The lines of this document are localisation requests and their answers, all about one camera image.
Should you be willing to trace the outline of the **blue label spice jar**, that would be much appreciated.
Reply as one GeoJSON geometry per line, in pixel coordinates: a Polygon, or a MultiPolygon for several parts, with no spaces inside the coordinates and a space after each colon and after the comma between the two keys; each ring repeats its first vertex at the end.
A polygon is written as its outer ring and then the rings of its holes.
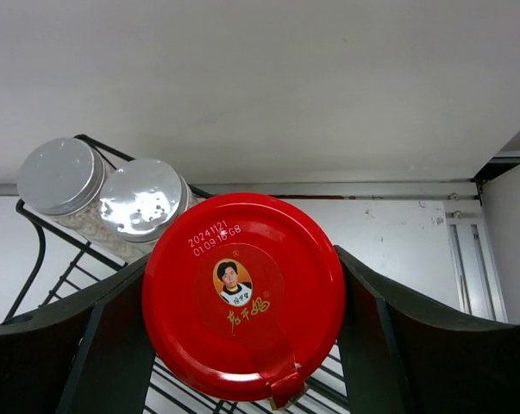
{"type": "Polygon", "coordinates": [[[185,179],[161,160],[132,160],[105,181],[100,215],[105,227],[124,244],[131,263],[150,254],[167,228],[202,199],[185,179]]]}

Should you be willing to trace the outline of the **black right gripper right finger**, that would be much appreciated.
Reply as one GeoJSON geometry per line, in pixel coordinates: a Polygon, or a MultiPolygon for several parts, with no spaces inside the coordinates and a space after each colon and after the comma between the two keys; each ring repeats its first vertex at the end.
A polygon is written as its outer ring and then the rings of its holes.
{"type": "Polygon", "coordinates": [[[336,252],[350,412],[520,413],[520,324],[463,313],[336,252]]]}

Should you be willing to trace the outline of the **red lid sauce jar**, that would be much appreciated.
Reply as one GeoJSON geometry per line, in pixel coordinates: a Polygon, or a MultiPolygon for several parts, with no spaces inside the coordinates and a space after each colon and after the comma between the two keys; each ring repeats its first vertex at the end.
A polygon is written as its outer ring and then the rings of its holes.
{"type": "Polygon", "coordinates": [[[154,349],[188,386],[292,404],[332,349],[346,289],[335,247],[292,204],[255,193],[190,208],[151,253],[142,312],[154,349]]]}

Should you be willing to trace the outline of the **silver lid spice jar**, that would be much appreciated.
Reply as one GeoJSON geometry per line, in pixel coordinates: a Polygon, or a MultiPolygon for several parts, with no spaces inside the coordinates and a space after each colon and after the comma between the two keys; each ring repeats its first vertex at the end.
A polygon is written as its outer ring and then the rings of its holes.
{"type": "Polygon", "coordinates": [[[99,152],[75,138],[58,138],[36,148],[17,178],[22,200],[35,211],[87,240],[114,240],[100,215],[100,192],[115,171],[99,152]]]}

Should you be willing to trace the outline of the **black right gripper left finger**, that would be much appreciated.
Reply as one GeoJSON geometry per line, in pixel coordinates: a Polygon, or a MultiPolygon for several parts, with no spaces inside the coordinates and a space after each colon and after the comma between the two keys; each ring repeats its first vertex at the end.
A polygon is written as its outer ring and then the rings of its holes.
{"type": "Polygon", "coordinates": [[[0,413],[141,413],[155,351],[147,258],[0,324],[0,413]]]}

